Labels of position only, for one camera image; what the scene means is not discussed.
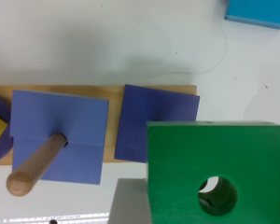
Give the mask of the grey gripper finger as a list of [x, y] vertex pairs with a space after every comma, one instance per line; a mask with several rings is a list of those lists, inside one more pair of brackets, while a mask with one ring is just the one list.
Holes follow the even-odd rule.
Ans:
[[152, 224], [147, 182], [144, 178], [118, 180], [108, 224]]

